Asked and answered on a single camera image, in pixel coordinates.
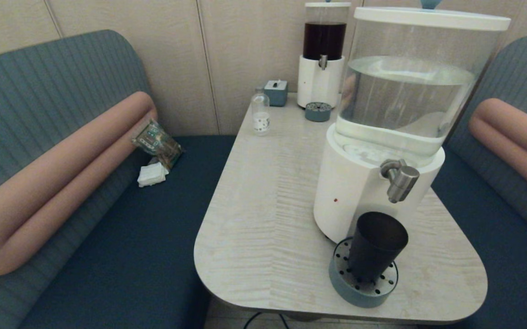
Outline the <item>small blue tissue box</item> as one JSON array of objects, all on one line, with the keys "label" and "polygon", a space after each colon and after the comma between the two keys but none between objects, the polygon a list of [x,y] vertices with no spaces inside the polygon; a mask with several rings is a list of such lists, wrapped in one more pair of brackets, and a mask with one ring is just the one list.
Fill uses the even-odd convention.
[{"label": "small blue tissue box", "polygon": [[270,106],[283,107],[287,102],[288,82],[286,80],[269,80],[264,87]]}]

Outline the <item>teal bench with snack packet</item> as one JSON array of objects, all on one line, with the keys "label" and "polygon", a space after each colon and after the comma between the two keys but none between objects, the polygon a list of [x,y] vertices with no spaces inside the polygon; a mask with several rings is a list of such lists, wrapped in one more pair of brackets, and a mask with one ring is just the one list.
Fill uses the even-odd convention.
[{"label": "teal bench with snack packet", "polygon": [[[138,91],[153,100],[115,31],[0,54],[0,185]],[[178,141],[186,153],[166,181],[138,186],[149,155],[135,146],[35,256],[0,276],[0,329],[203,329],[211,294],[193,246],[235,137]]]}]

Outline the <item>large blue drip tray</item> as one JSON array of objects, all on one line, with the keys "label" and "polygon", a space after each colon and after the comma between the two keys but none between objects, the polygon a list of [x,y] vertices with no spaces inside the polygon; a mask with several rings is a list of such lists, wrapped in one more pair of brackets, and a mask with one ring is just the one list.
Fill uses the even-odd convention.
[{"label": "large blue drip tray", "polygon": [[386,302],[397,287],[399,270],[393,261],[386,270],[371,281],[357,279],[348,266],[348,256],[352,237],[340,241],[334,249],[329,265],[329,278],[332,287],[345,301],[358,308],[377,308]]}]

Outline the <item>black plastic cup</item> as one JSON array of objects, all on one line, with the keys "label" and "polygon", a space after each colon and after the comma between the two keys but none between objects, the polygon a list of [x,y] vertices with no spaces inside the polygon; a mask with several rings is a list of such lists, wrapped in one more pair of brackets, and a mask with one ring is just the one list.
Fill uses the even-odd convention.
[{"label": "black plastic cup", "polygon": [[407,244],[407,229],[396,218],[378,211],[364,213],[357,220],[348,267],[357,280],[375,280]]}]

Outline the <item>empty teal bench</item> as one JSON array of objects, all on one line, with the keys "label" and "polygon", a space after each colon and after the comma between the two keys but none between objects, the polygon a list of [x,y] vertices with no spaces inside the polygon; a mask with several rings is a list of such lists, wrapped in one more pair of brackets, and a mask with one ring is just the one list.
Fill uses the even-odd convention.
[{"label": "empty teal bench", "polygon": [[450,329],[527,329],[527,181],[468,129],[476,107],[491,98],[527,113],[527,36],[489,65],[444,144],[446,162],[433,182],[487,273],[483,305]]}]

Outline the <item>small clear bottle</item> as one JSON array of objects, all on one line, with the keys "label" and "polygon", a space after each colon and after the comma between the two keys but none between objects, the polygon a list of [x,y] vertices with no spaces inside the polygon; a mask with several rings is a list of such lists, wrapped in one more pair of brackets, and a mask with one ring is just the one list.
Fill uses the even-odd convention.
[{"label": "small clear bottle", "polygon": [[257,136],[264,136],[270,131],[270,99],[265,94],[264,86],[258,87],[251,98],[253,132]]}]

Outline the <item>large white water dispenser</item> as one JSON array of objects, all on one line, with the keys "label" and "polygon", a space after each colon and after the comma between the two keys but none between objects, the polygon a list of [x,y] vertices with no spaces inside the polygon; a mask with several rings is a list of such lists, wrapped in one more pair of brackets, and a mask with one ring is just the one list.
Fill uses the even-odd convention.
[{"label": "large white water dispenser", "polygon": [[[326,132],[313,215],[326,237],[353,234],[360,215],[412,217],[445,161],[455,125],[511,19],[439,9],[359,7],[342,98]],[[391,203],[380,174],[404,159],[420,177],[403,202]]]}]

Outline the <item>long pink bolster cushion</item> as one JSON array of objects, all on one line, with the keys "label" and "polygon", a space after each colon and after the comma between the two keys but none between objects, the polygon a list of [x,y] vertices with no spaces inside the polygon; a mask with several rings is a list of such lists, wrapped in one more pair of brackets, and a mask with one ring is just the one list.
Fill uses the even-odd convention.
[{"label": "long pink bolster cushion", "polygon": [[134,92],[0,185],[0,276],[19,269],[134,151],[130,137],[157,118]]}]

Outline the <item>small blue drip tray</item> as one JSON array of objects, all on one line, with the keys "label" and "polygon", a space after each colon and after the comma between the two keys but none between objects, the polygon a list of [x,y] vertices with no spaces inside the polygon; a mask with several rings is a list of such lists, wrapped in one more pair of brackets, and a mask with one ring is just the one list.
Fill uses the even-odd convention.
[{"label": "small blue drip tray", "polygon": [[312,122],[326,122],[331,117],[332,106],[324,102],[310,102],[305,106],[305,119]]}]

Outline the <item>clear snack packet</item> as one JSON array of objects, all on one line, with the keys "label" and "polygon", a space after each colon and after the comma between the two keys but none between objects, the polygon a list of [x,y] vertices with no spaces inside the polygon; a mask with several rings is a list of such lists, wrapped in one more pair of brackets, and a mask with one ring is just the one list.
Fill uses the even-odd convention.
[{"label": "clear snack packet", "polygon": [[131,135],[134,145],[159,161],[167,171],[171,171],[184,153],[184,148],[168,134],[151,116],[145,117]]}]

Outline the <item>silver water dispenser tap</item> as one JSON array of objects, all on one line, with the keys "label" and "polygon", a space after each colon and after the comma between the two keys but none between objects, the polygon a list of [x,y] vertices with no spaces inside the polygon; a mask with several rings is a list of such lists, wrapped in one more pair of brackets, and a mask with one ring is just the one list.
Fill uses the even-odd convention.
[{"label": "silver water dispenser tap", "polygon": [[390,182],[387,189],[389,202],[403,202],[420,177],[419,171],[408,166],[404,159],[387,159],[380,165],[380,174]]}]

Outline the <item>white folded napkins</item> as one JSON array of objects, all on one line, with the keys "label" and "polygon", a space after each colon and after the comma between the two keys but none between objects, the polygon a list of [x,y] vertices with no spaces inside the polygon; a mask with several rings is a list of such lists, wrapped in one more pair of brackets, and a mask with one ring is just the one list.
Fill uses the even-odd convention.
[{"label": "white folded napkins", "polygon": [[165,181],[169,170],[162,163],[156,162],[140,168],[137,179],[139,187],[152,186]]}]

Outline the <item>small dark tea dispenser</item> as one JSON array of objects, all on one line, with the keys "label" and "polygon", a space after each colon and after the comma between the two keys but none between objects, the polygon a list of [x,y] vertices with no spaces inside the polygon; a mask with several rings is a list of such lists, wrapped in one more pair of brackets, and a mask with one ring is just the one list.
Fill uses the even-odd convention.
[{"label": "small dark tea dispenser", "polygon": [[297,103],[320,102],[331,108],[340,100],[349,2],[308,2],[302,55],[299,58]]}]

